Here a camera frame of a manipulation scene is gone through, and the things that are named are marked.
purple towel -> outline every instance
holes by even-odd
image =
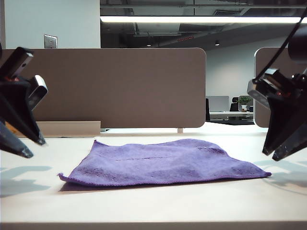
[[[108,146],[94,141],[90,153],[61,180],[87,186],[126,186],[249,179],[270,176],[216,144],[182,139],[162,144]]]

ceiling beam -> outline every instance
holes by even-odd
[[[306,5],[249,5],[249,4],[204,4],[204,5],[133,5],[133,4],[100,4],[100,8],[148,8],[148,7],[159,7],[159,8],[183,8],[183,9],[200,9],[200,8],[249,8],[249,9],[305,9]]]

black cable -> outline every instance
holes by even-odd
[[[269,61],[269,63],[263,68],[263,70],[258,74],[258,76],[256,77],[256,79],[259,79],[264,73],[265,71],[267,71],[267,69],[274,63],[274,61],[278,58],[278,56],[282,53],[282,51],[284,50],[284,48],[286,47],[286,45],[289,43],[289,40],[292,38],[292,36],[295,34],[295,32],[298,30],[302,20],[306,17],[307,15],[307,7],[304,10],[301,19],[299,20],[299,22],[297,22],[295,24],[295,27],[293,28],[293,30],[291,31],[291,33],[288,35],[288,37],[286,38],[286,40],[283,42],[282,46],[277,50],[276,54],[272,57],[272,59]]]

beige partition panel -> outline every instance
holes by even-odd
[[[271,60],[277,52],[278,47],[265,47],[257,50],[255,53],[255,73],[256,76],[262,71],[266,64]],[[291,77],[295,73],[302,73],[306,68],[305,65],[298,65],[293,62],[288,54],[288,48],[280,54],[277,60],[272,64],[271,68],[279,69],[280,72],[286,76]],[[260,127],[269,127],[271,111],[255,102],[254,105],[254,119],[255,123]]]
[[[4,50],[1,62],[12,50]],[[101,127],[200,127],[205,52],[199,48],[34,49],[22,72],[49,93],[37,121],[101,121]]]

white table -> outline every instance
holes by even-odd
[[[182,138],[214,142],[231,157],[272,172],[264,179],[93,191],[60,191],[94,138],[23,141],[31,159],[1,152],[1,230],[288,230],[307,229],[307,150],[275,162],[261,153],[266,129],[205,123],[201,128],[112,129],[108,145]]]
[[[215,120],[215,119],[228,119],[229,117],[250,117],[253,118],[254,113],[253,112],[209,112],[210,114],[210,119]]]

